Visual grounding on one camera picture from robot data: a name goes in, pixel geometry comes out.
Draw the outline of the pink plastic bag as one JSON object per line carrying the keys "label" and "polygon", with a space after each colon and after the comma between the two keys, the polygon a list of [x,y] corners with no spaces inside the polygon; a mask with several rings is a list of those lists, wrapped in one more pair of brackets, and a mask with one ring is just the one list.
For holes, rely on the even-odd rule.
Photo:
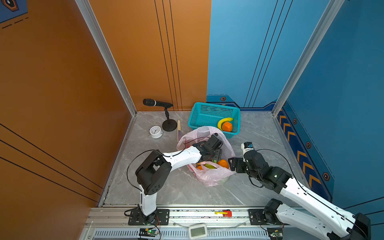
{"label": "pink plastic bag", "polygon": [[224,133],[216,127],[204,126],[180,137],[177,144],[178,151],[186,150],[193,145],[203,147],[210,142],[211,137],[214,137],[211,141],[213,145],[215,140],[220,141],[219,146],[208,146],[207,155],[198,163],[188,165],[196,178],[207,187],[222,185],[234,174],[229,170],[228,160],[235,156],[235,152]]}

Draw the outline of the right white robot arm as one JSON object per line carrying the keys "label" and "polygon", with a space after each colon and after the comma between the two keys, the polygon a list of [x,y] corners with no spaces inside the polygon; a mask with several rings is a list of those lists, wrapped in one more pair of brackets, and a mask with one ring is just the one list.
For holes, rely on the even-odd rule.
{"label": "right white robot arm", "polygon": [[256,179],[261,187],[297,203],[307,210],[297,211],[272,199],[264,208],[268,224],[288,224],[321,240],[370,240],[371,220],[364,214],[352,214],[325,200],[302,185],[280,167],[271,167],[258,151],[246,149],[242,158],[229,160],[231,170]]}

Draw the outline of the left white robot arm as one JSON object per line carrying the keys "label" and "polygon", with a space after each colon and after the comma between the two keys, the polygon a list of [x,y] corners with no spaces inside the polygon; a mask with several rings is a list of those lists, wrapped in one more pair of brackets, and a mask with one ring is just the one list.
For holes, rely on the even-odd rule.
{"label": "left white robot arm", "polygon": [[161,153],[151,150],[135,172],[141,191],[139,209],[142,215],[151,216],[157,210],[157,192],[164,186],[170,172],[189,164],[209,160],[222,144],[218,135],[214,134],[208,140],[195,143],[179,152]]}

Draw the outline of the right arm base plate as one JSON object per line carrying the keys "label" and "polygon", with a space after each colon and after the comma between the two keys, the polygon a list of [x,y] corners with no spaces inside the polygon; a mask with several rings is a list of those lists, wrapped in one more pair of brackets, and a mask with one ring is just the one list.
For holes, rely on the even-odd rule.
{"label": "right arm base plate", "polygon": [[262,209],[249,209],[249,220],[252,226],[259,225],[283,225],[275,213]]}

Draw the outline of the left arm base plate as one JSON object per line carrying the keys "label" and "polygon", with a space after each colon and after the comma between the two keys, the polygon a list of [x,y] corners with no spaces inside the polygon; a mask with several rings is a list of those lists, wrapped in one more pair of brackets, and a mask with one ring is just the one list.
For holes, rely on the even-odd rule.
{"label": "left arm base plate", "polygon": [[140,209],[133,209],[129,214],[129,226],[167,226],[170,219],[169,209],[156,209],[152,214],[145,216]]}

